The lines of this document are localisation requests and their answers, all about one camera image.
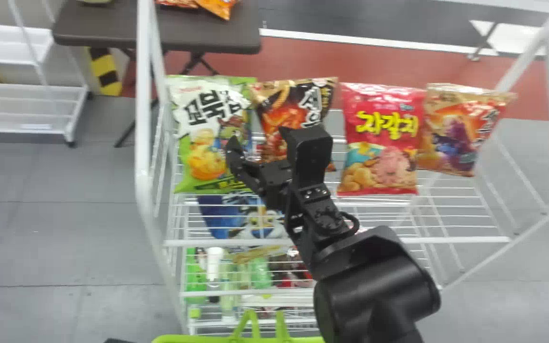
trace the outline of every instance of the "metal shelf frame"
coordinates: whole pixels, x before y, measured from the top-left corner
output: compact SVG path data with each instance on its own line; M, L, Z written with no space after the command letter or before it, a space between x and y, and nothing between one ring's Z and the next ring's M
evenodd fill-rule
M285 295L298 298L296 303L289 302L292 309L286 312L288 318L299 321L297 327L292 326L292 330L314 333L314 314L305 309L306 300L311 297L310 288L185 291L187 247L251 246L256 241L214 239L203 221L196 195L175 194L172 188L168 188L179 180L182 166L177 158L176 124L172 118L166 89L162 49L155 18L154 2L138 0L135 189L146 234L166 282L177 319L185 324L182 327L186 333L202 334L200 329L209 327L219 328L216 334L226 334L231 331L231 327L226 326L229 323L221 322L216 315L217 311L214 316L206 319L192 319L186 311L184 299L209 295ZM512 89L542 46L547 49L549 89L549 19L527 51L506 72L496 89ZM161 100L157 108L155 130L152 129L150 112L150 67L154 70L155 88ZM392 226L416 259L434 276L444 292L444 301L446 291L523 242L549 222L549 204L544 202L512 158L497 137L497 132L494 132L487 143L491 149L485 149L483 155L487 156L481 156L475 178L421 171L418 175L418 196L334 197L337 205L356 215L365 229L378 224ZM254 141L263 139L261 134L255 134L254 138ZM345 151L344 137L334 137L333 161L338 163L338 167L344 161ZM483 166L486 163L484 160L489 159L498 162L494 172ZM331 190L336 189L338 180L338 173L326 176L326 184ZM506 187L510 184L518 185L522 191L508 192ZM536 217L527 222L528 218L514 206L517 202L530 202L534 208L538 208L535 211ZM291 244L289 239L260 239L258 242L261 245ZM295 316L294 309L301 313L299 318Z

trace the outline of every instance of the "bottle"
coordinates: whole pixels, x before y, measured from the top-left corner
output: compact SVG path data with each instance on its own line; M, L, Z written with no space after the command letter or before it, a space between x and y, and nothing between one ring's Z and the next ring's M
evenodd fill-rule
M273 286L273 279L266 258L255 258L249 262L249 265L253 288L266 289Z
M221 291L235 291L237 289L237 283L233 280L235 277L233 269L233 261L229 258L229 255L222 258L222 262L219 267L219 279ZM231 323L234 322L234 308L236 306L237 295L225 294L220 297L220 306L222 307L222 322Z
M219 268L220 262L224 256L224 249L219 247L207 248L207 290L219 291ZM219 297L209 297L209 302L219 302Z
M207 290L207 276L198 261L198 250L198 248L188 248L185 251L185 290L187 292ZM190 318L200 318L200 305L205 302L205 297L191 297L186 298L185 301L188 304Z
M251 271L249 263L241 263L237 265L237 281L238 289L251 288Z

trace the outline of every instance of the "table leg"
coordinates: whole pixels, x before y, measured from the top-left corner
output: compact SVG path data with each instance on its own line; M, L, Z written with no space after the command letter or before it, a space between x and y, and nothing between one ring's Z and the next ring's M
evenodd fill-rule
M471 61L480 60L480 56L478 54L480 53L480 51L482 51L483 48L486 48L486 46L488 45L488 39L493 34L493 32L495 32L495 29L497 28L498 25L499 25L498 22L493 22L493 25L490 27L490 29L488 29L488 32L486 33L486 36L484 37L484 41L482 42L482 44L476 48L475 52L472 52L471 54L467 55L468 59L470 59Z

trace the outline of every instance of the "shelf tier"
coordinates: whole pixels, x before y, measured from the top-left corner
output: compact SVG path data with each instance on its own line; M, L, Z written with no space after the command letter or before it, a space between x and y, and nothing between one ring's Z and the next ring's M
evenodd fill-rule
M65 134L85 96L84 87L0 84L0 132Z
M54 44L50 29L26 28L35 49L37 61L31 57L28 44L18 26L0 25L0 63L36 65L43 63Z

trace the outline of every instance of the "green snack bag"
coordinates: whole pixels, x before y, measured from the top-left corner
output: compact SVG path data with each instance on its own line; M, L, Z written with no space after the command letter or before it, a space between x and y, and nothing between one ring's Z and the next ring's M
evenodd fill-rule
M248 84L255 78L170 76L173 116L179 123L179 159L183 178L175 193L224 194L247 189L226 166L224 148L237 137L251 149Z

